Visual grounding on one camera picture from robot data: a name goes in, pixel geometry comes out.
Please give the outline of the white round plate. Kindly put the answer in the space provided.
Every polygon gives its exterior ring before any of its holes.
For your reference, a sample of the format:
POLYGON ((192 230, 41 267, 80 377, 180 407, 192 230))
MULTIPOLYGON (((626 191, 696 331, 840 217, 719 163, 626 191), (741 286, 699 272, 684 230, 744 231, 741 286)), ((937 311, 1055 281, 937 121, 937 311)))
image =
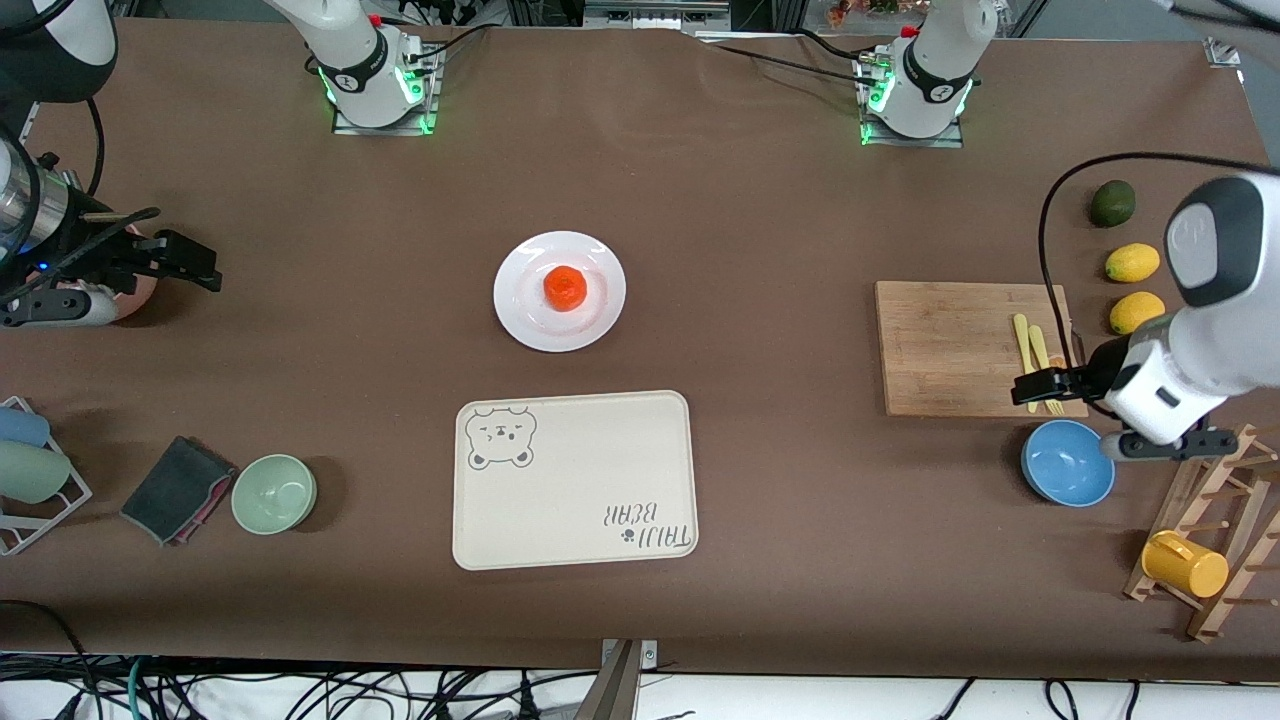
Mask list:
POLYGON ((513 249, 493 286, 495 314, 520 343, 549 354, 572 352, 603 338, 625 307, 627 282, 617 255, 580 232, 552 231, 513 249), (557 313, 547 304, 541 282, 557 265, 580 269, 589 284, 585 304, 557 313))

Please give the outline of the orange mandarin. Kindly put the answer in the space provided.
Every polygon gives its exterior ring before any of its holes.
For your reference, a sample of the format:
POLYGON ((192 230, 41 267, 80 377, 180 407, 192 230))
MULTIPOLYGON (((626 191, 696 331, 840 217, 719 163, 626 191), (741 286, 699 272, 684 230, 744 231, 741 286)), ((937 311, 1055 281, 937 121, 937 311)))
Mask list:
POLYGON ((585 274, 568 265, 553 266, 543 278, 541 290, 547 304, 557 313, 571 313, 582 306, 589 296, 585 274))

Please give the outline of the pink bowl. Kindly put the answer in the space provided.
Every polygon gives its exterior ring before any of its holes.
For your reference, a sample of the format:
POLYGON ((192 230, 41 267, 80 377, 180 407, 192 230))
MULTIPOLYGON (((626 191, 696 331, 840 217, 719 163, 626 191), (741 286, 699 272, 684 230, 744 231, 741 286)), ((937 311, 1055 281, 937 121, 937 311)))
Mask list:
POLYGON ((116 315, 111 320, 111 324, 136 314, 154 296, 156 288, 156 278, 151 275, 134 275, 134 291, 131 293, 115 293, 113 297, 116 315))

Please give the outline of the blue bowl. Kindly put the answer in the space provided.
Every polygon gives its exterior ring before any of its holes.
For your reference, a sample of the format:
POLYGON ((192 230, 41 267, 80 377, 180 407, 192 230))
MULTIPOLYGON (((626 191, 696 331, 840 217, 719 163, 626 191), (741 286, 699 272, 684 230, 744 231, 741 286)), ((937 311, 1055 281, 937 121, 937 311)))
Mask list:
POLYGON ((1020 452, 1021 474, 1042 498, 1066 507, 1085 509, 1112 491, 1115 461, 1105 455, 1101 436, 1070 419, 1039 424, 1020 452))

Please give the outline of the yellow lemon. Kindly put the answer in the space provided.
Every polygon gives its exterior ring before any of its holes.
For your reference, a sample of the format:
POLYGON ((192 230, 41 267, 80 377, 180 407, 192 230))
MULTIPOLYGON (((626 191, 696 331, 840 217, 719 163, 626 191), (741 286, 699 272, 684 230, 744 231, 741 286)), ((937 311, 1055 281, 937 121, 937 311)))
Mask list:
POLYGON ((1162 264, 1161 252, 1147 243, 1128 243, 1115 249, 1103 263, 1105 277, 1115 283, 1134 284, 1151 278, 1162 264))
POLYGON ((1115 336, 1137 332, 1144 323, 1166 313, 1165 301, 1149 291, 1137 291, 1116 300, 1108 311, 1108 328, 1115 336))

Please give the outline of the dark green avocado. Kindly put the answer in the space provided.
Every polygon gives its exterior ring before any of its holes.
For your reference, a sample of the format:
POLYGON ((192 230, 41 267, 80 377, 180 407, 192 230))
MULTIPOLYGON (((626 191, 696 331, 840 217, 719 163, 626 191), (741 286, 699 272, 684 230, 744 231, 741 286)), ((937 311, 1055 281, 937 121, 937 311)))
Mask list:
POLYGON ((1087 215, 1096 228, 1114 228, 1129 222, 1135 211, 1135 188, 1124 179, 1111 179, 1094 191, 1087 215))

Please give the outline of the light blue cup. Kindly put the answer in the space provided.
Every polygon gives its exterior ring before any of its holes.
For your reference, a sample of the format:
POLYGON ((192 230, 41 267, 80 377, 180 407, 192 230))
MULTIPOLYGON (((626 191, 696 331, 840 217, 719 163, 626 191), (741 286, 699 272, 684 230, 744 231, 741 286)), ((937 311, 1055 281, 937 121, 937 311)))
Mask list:
POLYGON ((50 423, 22 406, 0 407, 0 441, 42 448, 50 439, 50 423))

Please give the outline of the yellow mug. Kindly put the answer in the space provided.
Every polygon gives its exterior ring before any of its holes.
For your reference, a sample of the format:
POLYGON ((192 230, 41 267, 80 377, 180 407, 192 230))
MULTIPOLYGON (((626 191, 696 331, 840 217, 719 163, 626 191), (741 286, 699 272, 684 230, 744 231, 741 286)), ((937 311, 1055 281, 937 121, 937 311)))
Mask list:
POLYGON ((1220 552, 1175 530, 1161 530, 1147 539, 1139 565, 1148 578, 1198 600, 1217 594, 1230 574, 1230 564, 1220 552))

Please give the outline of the dark grey folded cloth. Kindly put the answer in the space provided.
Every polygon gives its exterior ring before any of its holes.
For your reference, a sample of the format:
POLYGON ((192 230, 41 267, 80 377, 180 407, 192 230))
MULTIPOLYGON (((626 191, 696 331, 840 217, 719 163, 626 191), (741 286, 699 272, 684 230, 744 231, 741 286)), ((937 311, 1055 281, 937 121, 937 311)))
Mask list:
POLYGON ((184 544, 228 492, 238 468, 178 436, 124 502, 120 515, 160 544, 184 544))

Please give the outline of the pale green cup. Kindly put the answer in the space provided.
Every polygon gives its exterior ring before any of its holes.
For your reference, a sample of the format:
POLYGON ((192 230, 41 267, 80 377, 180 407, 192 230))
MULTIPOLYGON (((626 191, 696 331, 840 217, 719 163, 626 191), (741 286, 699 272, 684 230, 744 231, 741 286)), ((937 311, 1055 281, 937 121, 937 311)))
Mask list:
POLYGON ((22 503, 42 503, 70 479, 70 460, 59 452, 0 439, 0 496, 22 503))

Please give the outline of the pale green bowl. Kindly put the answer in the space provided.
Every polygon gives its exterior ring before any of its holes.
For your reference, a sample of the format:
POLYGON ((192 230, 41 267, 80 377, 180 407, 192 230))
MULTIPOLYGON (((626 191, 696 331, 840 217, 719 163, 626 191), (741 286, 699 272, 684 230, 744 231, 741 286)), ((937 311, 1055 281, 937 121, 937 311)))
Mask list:
POLYGON ((301 524, 314 510, 317 486, 308 466, 284 454, 251 462, 236 479, 230 507, 236 523, 255 536, 275 536, 301 524))

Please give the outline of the cream bear print tray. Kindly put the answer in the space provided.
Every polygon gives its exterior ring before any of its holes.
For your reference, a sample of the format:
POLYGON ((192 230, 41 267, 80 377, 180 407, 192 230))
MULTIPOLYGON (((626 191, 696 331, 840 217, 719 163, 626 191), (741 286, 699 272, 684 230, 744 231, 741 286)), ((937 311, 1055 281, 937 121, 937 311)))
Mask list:
POLYGON ((465 405, 452 555, 467 571, 681 559, 699 542, 687 400, 672 389, 465 405))

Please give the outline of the grey metal bar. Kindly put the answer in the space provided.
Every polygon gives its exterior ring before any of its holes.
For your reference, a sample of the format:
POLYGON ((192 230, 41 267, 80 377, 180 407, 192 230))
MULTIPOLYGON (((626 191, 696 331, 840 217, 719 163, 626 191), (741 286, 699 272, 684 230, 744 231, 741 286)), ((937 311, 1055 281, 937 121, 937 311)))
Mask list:
POLYGON ((573 720, 635 720, 639 682, 646 652, 643 641, 607 643, 600 671, 573 720))

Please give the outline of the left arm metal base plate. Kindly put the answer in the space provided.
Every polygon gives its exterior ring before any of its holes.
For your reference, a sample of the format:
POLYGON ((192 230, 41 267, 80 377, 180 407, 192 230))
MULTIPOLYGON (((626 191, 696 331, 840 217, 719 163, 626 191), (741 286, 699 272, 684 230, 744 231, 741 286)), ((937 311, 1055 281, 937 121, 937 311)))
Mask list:
POLYGON ((960 115, 974 79, 968 76, 952 83, 927 81, 919 86, 909 74, 900 73, 896 60, 891 55, 864 53, 851 63, 855 78, 865 82, 858 90, 861 143, 960 149, 960 115))

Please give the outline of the silver metal frame piece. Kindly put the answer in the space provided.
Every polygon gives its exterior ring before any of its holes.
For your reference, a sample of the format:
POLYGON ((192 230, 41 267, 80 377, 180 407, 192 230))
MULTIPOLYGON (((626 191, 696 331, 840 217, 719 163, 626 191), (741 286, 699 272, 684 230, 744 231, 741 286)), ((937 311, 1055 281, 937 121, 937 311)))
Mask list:
POLYGON ((584 0, 589 29, 677 29, 687 35, 732 29, 730 0, 584 0))

